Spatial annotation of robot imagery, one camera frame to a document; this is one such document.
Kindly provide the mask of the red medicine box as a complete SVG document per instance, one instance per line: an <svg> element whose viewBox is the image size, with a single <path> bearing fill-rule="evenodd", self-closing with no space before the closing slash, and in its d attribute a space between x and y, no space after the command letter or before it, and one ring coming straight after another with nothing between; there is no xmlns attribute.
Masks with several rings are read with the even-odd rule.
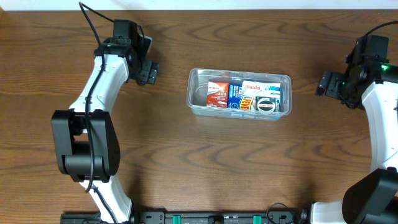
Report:
<svg viewBox="0 0 398 224"><path fill-rule="evenodd" d="M215 108L228 107L229 83L208 82L206 106Z"/></svg>

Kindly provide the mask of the green round tin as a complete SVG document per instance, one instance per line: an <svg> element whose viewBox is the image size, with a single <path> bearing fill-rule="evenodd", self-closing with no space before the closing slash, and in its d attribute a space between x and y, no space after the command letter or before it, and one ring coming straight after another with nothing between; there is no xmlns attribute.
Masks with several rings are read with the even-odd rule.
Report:
<svg viewBox="0 0 398 224"><path fill-rule="evenodd" d="M278 112L278 99L273 97L257 96L256 109L265 112Z"/></svg>

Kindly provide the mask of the blue Kool Fever box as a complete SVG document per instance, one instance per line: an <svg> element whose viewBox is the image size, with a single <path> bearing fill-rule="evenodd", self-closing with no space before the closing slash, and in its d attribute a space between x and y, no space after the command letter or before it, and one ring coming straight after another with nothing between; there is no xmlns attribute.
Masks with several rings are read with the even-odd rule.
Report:
<svg viewBox="0 0 398 224"><path fill-rule="evenodd" d="M280 98L278 99L278 112L280 112ZM228 94L228 108L239 109L239 110L251 110L257 111L256 109L256 96L249 97L242 95L242 84L230 84Z"/></svg>

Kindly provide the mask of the white Panadol box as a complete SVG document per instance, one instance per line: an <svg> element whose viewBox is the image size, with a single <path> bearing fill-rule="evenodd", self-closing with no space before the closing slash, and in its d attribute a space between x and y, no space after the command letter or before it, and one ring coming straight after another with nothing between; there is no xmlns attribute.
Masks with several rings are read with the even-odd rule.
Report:
<svg viewBox="0 0 398 224"><path fill-rule="evenodd" d="M263 83L246 80L242 83L243 96L264 96L280 98L280 93L280 83Z"/></svg>

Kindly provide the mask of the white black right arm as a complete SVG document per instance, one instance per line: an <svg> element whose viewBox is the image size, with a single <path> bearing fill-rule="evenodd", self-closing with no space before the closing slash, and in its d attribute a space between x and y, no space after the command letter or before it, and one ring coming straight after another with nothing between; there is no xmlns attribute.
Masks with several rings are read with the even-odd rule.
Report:
<svg viewBox="0 0 398 224"><path fill-rule="evenodd" d="M397 223L397 66L387 59L389 39L366 34L347 55L345 73L326 70L316 95L365 110L371 138L370 173L341 200L316 202L310 223Z"/></svg>

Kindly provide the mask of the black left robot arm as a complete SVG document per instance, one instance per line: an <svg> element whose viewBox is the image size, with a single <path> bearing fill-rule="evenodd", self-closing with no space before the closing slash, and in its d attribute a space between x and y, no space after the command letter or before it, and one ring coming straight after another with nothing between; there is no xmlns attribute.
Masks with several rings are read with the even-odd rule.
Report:
<svg viewBox="0 0 398 224"><path fill-rule="evenodd" d="M68 213L61 223L138 223L133 202L117 175L120 146L111 112L123 84L153 85L159 64L146 59L152 39L133 21L116 19L113 36L94 51L95 65L80 96L51 124L62 174L81 184L95 201L96 213Z"/></svg>

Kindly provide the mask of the clear plastic container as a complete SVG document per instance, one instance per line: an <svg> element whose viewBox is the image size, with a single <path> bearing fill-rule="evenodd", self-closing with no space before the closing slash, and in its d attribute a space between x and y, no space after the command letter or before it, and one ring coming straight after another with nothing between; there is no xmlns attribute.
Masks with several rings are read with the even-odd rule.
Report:
<svg viewBox="0 0 398 224"><path fill-rule="evenodd" d="M242 84L243 81L263 83L280 83L281 99L280 112L261 112L206 106L208 82L226 82ZM210 70L194 68L191 70L188 81L187 105L194 114L205 116L219 116L241 119L278 120L288 115L292 110L292 82L287 75L270 73L237 72L227 70Z"/></svg>

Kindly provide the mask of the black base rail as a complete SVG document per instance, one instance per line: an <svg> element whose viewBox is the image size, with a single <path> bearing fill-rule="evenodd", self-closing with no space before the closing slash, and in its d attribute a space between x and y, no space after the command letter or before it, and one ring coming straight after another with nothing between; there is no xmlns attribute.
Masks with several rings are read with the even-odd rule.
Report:
<svg viewBox="0 0 398 224"><path fill-rule="evenodd" d="M134 214L132 224L290 224L309 223L306 210L275 209L265 213L176 213L142 212Z"/></svg>

